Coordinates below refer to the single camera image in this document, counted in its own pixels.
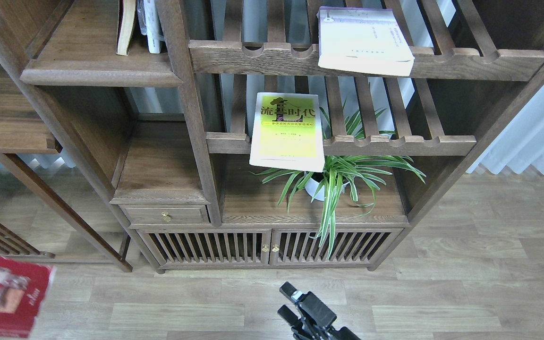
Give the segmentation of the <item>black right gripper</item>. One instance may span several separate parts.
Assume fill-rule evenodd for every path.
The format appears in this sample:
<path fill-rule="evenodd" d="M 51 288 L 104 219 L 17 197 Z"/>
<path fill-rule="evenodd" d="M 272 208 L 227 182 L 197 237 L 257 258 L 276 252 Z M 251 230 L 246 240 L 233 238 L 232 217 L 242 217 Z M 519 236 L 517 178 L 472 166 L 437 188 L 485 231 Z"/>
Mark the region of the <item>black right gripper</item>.
<path fill-rule="evenodd" d="M 278 315 L 291 327 L 296 340 L 360 340 L 348 327 L 339 330 L 332 327 L 337 315 L 313 292 L 303 293 L 289 282 L 285 282 L 279 291 L 302 315 L 298 318 L 287 306 L 278 309 Z"/>

